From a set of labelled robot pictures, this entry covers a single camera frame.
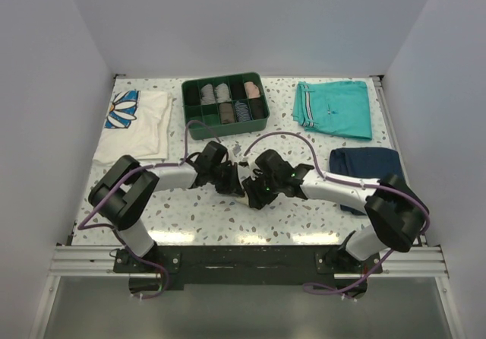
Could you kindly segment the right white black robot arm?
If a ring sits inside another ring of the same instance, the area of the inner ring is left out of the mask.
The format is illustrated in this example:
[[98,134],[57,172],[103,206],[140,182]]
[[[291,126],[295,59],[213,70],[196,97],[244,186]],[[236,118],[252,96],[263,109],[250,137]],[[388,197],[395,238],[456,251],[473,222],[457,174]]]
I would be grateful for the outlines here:
[[255,167],[241,181],[250,208],[260,210],[279,194],[302,200],[323,200],[345,205],[368,216],[371,223],[350,233],[338,248],[341,269],[354,273],[365,260],[383,249],[408,252],[429,222],[428,209],[397,176],[356,179],[319,173],[307,164],[293,168]]

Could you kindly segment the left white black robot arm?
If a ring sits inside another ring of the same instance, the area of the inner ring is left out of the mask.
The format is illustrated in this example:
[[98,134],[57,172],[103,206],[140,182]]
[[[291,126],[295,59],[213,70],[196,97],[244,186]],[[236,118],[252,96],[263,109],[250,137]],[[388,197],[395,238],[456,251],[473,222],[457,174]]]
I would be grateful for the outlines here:
[[221,195],[243,197],[238,169],[226,152],[218,155],[196,152],[183,164],[160,163],[141,166],[129,155],[121,157],[91,189],[88,202],[92,214],[100,214],[112,225],[131,251],[131,264],[140,272],[156,267],[156,242],[141,221],[152,194],[170,189],[195,189],[206,184]]

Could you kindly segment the grey cream underwear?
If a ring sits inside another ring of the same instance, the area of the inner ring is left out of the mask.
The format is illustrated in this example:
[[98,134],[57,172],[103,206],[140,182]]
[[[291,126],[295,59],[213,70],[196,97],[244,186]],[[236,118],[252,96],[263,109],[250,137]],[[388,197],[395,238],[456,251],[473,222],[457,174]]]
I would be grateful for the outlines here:
[[249,206],[249,201],[247,195],[245,196],[235,196],[234,197],[235,202],[242,204],[244,206]]

